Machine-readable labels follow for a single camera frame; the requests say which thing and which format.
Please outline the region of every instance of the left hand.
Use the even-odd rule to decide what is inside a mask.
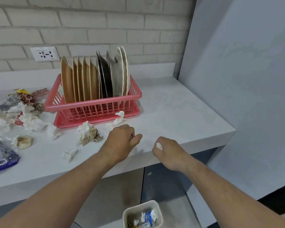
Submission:
[[[113,164],[124,161],[131,150],[140,142],[142,134],[135,136],[135,130],[128,124],[115,127],[110,133],[99,152],[112,158]]]

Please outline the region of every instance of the hand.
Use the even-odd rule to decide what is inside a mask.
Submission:
[[[140,142],[142,134],[135,136],[133,127],[129,125],[122,125],[115,127],[103,144],[100,152],[111,158],[113,165],[124,161],[131,150]]]
[[[159,142],[163,150],[156,148],[156,143]],[[186,165],[190,155],[175,141],[169,138],[159,137],[152,149],[153,154],[170,170],[181,171]]]

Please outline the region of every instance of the right hand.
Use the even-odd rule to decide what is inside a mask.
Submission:
[[[156,148],[159,142],[163,150]],[[175,141],[165,137],[159,137],[152,149],[153,154],[170,170],[181,171],[186,165],[186,160],[190,159],[190,155]]]

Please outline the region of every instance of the purple snack wrapper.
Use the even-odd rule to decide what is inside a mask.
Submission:
[[[19,155],[0,141],[0,171],[18,163]]]

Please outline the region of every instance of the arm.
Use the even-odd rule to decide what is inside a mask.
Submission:
[[[156,148],[159,142],[163,150]],[[183,172],[198,189],[222,228],[283,227],[285,219],[245,194],[168,138],[153,153],[170,170]]]
[[[129,125],[114,128],[98,153],[3,216],[0,227],[70,227],[99,180],[125,160],[141,138],[141,134],[134,135],[134,128]]]

